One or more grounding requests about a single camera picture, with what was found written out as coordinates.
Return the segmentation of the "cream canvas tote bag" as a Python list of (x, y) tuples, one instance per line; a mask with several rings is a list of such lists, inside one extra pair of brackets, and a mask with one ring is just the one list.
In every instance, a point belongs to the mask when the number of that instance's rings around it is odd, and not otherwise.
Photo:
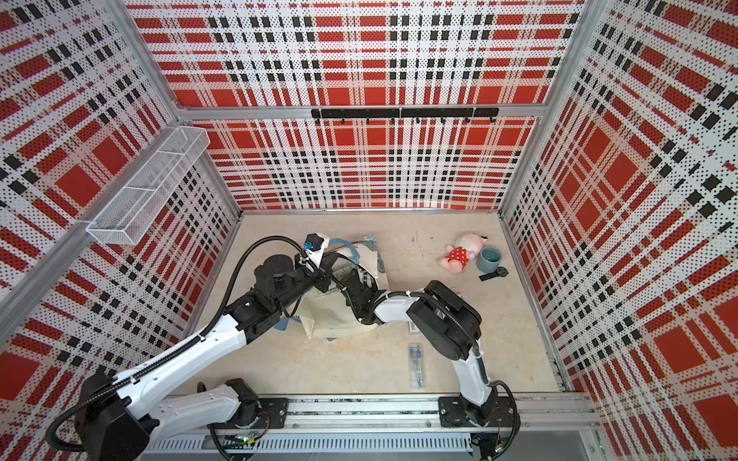
[(378, 328), (357, 318), (373, 293), (389, 287), (377, 236), (369, 234), (353, 241), (334, 238), (330, 250), (339, 256), (332, 264), (328, 289), (307, 292), (297, 307), (288, 309), (292, 316), (280, 321), (278, 330), (296, 322), (309, 339), (332, 341)]

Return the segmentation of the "clear case blue compass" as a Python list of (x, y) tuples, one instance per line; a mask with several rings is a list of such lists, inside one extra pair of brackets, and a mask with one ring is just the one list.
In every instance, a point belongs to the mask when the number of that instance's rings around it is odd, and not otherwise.
[(424, 388), (423, 350), (419, 343), (409, 344), (409, 375), (413, 389)]

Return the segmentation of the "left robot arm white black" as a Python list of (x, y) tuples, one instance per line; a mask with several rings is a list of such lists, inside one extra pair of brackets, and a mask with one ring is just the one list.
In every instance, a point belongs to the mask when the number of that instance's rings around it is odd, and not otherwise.
[(283, 235), (261, 238), (251, 254), (270, 242), (283, 242), (296, 255), (273, 255), (255, 271), (255, 286), (233, 300), (232, 275), (219, 308), (201, 330), (156, 357), (117, 376), (88, 378), (80, 397), (48, 426), (46, 444), (64, 453), (85, 453), (90, 460), (135, 460), (165, 428), (163, 417), (150, 412), (173, 390), (229, 353), (274, 328), (329, 270), (321, 260), (330, 245), (324, 234), (309, 234), (299, 244)]

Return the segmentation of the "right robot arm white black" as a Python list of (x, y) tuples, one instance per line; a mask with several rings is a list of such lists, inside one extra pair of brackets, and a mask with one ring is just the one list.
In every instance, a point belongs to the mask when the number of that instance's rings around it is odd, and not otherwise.
[(444, 428), (494, 428), (472, 435), (472, 453), (497, 460), (511, 448), (521, 426), (517, 401), (503, 380), (492, 380), (480, 345), (482, 317), (451, 288), (433, 280), (420, 291), (387, 291), (363, 280), (357, 268), (332, 281), (357, 320), (365, 325), (415, 324), (430, 345), (453, 364), (459, 395), (438, 400)]

